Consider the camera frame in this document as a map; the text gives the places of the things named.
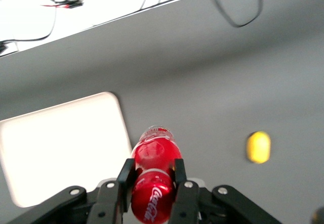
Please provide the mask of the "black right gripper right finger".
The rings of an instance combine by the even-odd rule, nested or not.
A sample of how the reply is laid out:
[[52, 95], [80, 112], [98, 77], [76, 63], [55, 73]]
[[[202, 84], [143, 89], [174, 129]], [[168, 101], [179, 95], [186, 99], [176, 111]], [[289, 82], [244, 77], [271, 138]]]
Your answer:
[[188, 180], [184, 160], [175, 160], [177, 185], [168, 223], [280, 223], [248, 197], [229, 185], [209, 191]]

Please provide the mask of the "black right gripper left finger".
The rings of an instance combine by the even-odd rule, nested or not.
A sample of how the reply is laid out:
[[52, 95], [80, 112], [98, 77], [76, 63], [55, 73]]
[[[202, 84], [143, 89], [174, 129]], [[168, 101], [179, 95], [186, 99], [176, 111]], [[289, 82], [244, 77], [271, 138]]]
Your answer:
[[135, 160], [127, 159], [117, 179], [105, 180], [91, 192], [68, 187], [9, 223], [123, 223], [135, 175]]

